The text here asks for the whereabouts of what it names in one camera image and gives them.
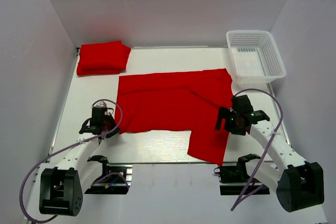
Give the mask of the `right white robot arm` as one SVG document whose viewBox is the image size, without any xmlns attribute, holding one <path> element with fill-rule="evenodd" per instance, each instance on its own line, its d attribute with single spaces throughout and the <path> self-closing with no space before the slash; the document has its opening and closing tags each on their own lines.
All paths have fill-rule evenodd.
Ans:
<svg viewBox="0 0 336 224">
<path fill-rule="evenodd" d="M 234 135 L 249 134 L 264 149 L 261 156 L 247 154 L 239 157 L 234 166 L 214 169 L 221 183 L 245 183 L 234 206 L 265 187 L 275 192 L 287 212 L 324 203 L 322 167 L 299 155 L 276 132 L 269 116 L 253 109 L 248 96 L 234 96 L 232 108 L 219 108 L 215 129 L 225 129 Z"/>
</svg>

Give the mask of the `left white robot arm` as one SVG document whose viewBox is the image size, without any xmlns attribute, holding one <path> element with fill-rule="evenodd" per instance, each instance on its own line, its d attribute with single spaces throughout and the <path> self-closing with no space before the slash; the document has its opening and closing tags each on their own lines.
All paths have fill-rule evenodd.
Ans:
<svg viewBox="0 0 336 224">
<path fill-rule="evenodd" d="M 54 167 L 46 168 L 40 177 L 39 212 L 56 216 L 76 216 L 83 194 L 94 181 L 110 178 L 111 168 L 104 156 L 92 156 L 101 142 L 118 134 L 120 129 L 105 102 L 92 107 L 91 118 L 79 131 L 76 146 Z"/>
</svg>

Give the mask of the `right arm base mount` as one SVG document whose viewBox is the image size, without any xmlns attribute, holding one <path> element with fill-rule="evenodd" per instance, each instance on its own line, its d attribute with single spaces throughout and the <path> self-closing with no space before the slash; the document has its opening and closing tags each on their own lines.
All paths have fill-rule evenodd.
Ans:
<svg viewBox="0 0 336 224">
<path fill-rule="evenodd" d="M 244 188 L 248 178 L 242 178 L 238 172 L 237 166 L 217 166 L 213 170 L 214 174 L 219 177 L 219 189 L 221 196 L 239 196 L 241 190 Z M 249 184 L 244 195 L 249 194 L 253 190 L 257 189 L 261 183 L 254 179 Z M 270 195 L 268 187 L 263 186 L 262 189 L 257 191 L 255 195 Z"/>
</svg>

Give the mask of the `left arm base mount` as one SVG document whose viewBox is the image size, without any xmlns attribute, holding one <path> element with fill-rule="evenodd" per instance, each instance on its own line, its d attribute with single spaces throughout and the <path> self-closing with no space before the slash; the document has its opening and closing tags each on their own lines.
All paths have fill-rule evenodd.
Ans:
<svg viewBox="0 0 336 224">
<path fill-rule="evenodd" d="M 103 166 L 103 173 L 85 194 L 88 195 L 126 195 L 131 186 L 132 165 L 128 164 L 106 164 Z"/>
</svg>

